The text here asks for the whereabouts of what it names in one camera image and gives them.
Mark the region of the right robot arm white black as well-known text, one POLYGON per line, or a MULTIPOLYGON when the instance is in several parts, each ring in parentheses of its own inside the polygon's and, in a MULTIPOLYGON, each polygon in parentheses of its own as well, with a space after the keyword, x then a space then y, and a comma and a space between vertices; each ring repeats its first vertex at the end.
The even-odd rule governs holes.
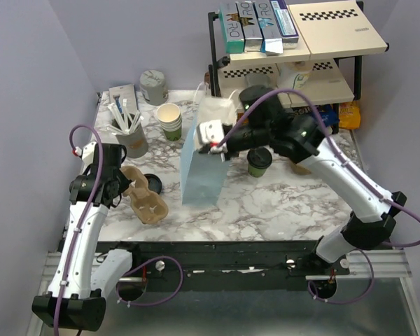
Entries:
POLYGON ((287 113, 278 91, 254 85, 241 95, 249 123, 236 119, 235 105, 223 99, 222 108, 198 115, 195 148, 203 156, 213 155, 223 162, 240 151, 269 146, 277 155, 317 175, 351 207, 347 224, 319 239, 308 257, 310 270, 324 274, 344 254, 386 243, 406 196, 375 184, 313 117, 287 113))

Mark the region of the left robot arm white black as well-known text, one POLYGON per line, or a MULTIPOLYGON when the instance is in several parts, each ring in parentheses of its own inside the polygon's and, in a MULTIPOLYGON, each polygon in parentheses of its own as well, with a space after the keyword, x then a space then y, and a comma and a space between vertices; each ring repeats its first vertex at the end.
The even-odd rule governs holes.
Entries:
POLYGON ((81 159, 85 171, 69 186, 69 226, 55 275, 46 291, 34 297, 31 310, 49 327, 97 331, 109 291, 124 274, 136 275, 141 259, 122 244, 98 269, 93 269, 99 233, 109 209, 116 207, 131 181, 120 168, 124 145, 87 144, 81 159))

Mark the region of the green paper coffee cup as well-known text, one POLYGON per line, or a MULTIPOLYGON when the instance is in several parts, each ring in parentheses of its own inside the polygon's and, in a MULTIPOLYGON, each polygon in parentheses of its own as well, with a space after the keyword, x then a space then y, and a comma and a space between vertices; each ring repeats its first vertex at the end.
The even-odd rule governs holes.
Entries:
POLYGON ((248 161, 248 173, 254 178, 262 177, 267 169, 271 166, 272 161, 266 163, 256 164, 254 162, 248 161))

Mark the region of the brown pulp cup carrier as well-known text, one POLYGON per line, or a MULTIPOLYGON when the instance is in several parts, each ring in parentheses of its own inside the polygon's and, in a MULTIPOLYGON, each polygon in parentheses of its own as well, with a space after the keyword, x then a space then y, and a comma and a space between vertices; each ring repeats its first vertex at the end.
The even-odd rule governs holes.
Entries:
POLYGON ((163 220, 169 213, 167 204, 161 196, 148 188, 148 180, 135 166, 126 165, 120 168, 125 177, 131 181, 122 193, 130 198, 130 206, 143 224, 154 225, 163 220))

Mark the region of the blue white paper bag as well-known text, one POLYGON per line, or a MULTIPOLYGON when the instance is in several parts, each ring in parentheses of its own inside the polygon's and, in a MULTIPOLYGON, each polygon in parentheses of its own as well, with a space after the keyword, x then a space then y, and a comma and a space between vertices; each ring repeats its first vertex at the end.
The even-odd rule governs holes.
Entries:
POLYGON ((183 205, 206 207, 215 205, 223 188, 230 166, 219 156, 201 155, 197 152, 197 126, 210 120, 221 120, 223 125, 237 122, 237 105, 233 100, 207 95, 194 98, 195 108, 190 129, 180 156, 180 190, 183 205))

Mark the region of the black plastic cup lid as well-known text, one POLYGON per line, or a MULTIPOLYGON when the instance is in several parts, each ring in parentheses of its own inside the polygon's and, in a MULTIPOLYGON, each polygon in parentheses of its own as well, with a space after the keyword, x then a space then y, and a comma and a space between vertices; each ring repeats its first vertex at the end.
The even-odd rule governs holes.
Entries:
POLYGON ((253 148, 247 153, 247 160, 256 163, 266 163, 272 161, 272 154, 265 147, 253 148))

